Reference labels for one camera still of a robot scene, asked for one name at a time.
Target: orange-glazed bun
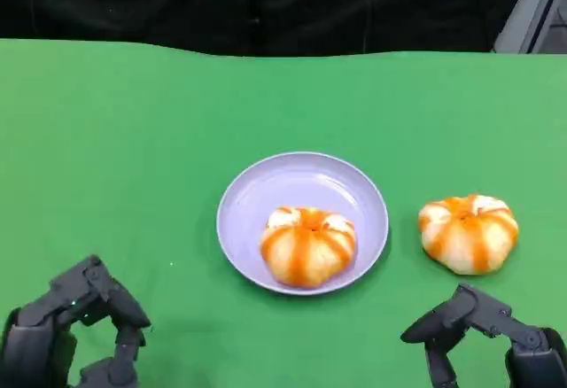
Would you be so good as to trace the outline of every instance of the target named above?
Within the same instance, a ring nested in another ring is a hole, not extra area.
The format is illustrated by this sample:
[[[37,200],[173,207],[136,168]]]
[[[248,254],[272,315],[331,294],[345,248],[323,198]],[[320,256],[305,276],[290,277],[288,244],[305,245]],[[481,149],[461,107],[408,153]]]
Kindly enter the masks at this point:
[[[261,240],[274,277],[299,288],[316,288],[344,271],[356,252],[353,224],[316,208],[275,210]]]
[[[508,206],[481,195],[430,202],[419,213],[419,229],[429,256],[459,275],[499,269],[518,237]]]

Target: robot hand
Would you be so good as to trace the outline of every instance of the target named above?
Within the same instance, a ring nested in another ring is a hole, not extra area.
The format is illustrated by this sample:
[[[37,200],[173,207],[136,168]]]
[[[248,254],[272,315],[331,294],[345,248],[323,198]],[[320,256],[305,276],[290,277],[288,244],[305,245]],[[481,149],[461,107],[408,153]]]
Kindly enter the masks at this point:
[[[82,369],[75,388],[136,388],[134,363],[145,345],[142,329],[151,323],[97,256],[57,276],[47,293],[11,312],[0,350],[0,388],[72,388],[71,325],[91,326],[106,317],[118,331],[114,356]]]
[[[420,317],[401,340],[424,343],[435,388],[457,388],[447,353],[469,328],[489,338],[504,335],[510,339],[505,363],[511,388],[567,388],[567,353],[561,336],[553,329],[527,326],[511,315],[506,304],[462,283],[451,299]]]

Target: plate rim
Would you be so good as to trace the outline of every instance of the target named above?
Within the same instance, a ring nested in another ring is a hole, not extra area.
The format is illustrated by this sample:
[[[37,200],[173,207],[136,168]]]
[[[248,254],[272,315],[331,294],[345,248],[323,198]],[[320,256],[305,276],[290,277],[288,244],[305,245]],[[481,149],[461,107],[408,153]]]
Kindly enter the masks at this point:
[[[370,185],[370,187],[374,190],[374,192],[380,198],[380,202],[381,202],[381,205],[382,205],[383,210],[384,210],[386,230],[384,231],[383,238],[380,239],[380,241],[378,242],[380,244],[380,246],[377,248],[377,253],[375,254],[375,256],[372,257],[371,260],[369,260],[369,264],[362,269],[361,274],[356,279],[346,280],[343,283],[340,283],[336,286],[327,286],[327,287],[322,286],[321,288],[318,288],[316,290],[301,290],[301,289],[297,289],[297,288],[287,287],[283,284],[280,287],[274,287],[274,286],[271,286],[267,283],[263,283],[262,281],[258,280],[256,277],[247,275],[244,272],[244,270],[241,269],[238,266],[238,264],[235,261],[233,261],[233,259],[231,259],[229,254],[227,253],[226,246],[223,244],[223,242],[221,240],[221,229],[220,229],[220,226],[221,226],[221,211],[223,209],[223,206],[224,206],[224,204],[227,200],[229,193],[232,191],[233,186],[246,173],[252,171],[254,168],[259,167],[260,165],[263,165],[264,163],[269,162],[270,160],[276,160],[276,159],[284,158],[284,157],[290,156],[290,155],[317,156],[317,157],[320,157],[320,158],[331,159],[331,160],[337,161],[338,163],[340,163],[342,165],[350,167],[352,170],[354,170],[356,173],[361,175],[366,180],[366,182]],[[242,275],[243,277],[245,277],[249,281],[255,283],[256,285],[260,286],[261,288],[264,288],[268,291],[287,294],[287,295],[295,295],[295,296],[323,295],[323,294],[330,293],[330,292],[333,292],[333,291],[338,291],[338,290],[343,289],[343,288],[345,288],[345,287],[347,287],[351,284],[356,283],[357,281],[362,279],[362,277],[365,276],[366,273],[368,273],[368,271],[372,267],[374,267],[378,258],[380,258],[380,255],[382,255],[382,252],[384,252],[384,248],[385,248],[386,242],[388,240],[389,234],[390,234],[390,215],[388,214],[388,207],[387,207],[386,202],[384,200],[384,196],[382,196],[382,192],[376,186],[376,184],[370,179],[370,177],[368,177],[366,174],[364,174],[364,172],[362,172],[358,167],[351,164],[350,162],[348,162],[344,159],[337,158],[335,156],[329,155],[327,153],[322,153],[322,152],[318,152],[318,151],[286,151],[286,152],[283,152],[283,153],[277,153],[276,155],[271,155],[271,156],[268,156],[266,158],[257,160],[256,162],[251,164],[249,167],[240,171],[240,173],[238,173],[238,175],[232,180],[232,182],[228,185],[228,187],[226,188],[226,190],[222,194],[221,201],[219,202],[219,205],[218,205],[217,211],[216,211],[216,236],[217,236],[219,244],[221,245],[222,253],[224,254],[225,258],[229,261],[229,263],[232,265],[232,267],[235,268],[238,271],[238,273],[240,273],[240,275]]]

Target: metal frame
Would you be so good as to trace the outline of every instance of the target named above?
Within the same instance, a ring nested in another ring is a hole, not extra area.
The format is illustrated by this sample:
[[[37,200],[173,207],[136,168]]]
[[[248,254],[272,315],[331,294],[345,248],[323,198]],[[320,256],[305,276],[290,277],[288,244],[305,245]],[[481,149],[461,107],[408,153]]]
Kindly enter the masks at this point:
[[[518,0],[496,39],[497,53],[538,53],[562,0]]]

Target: lavender plate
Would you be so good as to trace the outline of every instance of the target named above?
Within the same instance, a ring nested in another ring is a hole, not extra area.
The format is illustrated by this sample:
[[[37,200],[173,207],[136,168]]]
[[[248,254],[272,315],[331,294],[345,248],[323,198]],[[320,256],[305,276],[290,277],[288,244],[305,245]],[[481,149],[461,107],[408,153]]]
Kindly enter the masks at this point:
[[[279,206],[314,206],[353,222],[358,251],[351,266],[318,289],[280,284],[260,254],[269,215]],[[321,153],[292,152],[257,162],[225,191],[217,234],[230,263],[259,286],[291,295],[315,295],[343,288],[376,262],[388,236],[388,212],[374,183],[359,169]]]

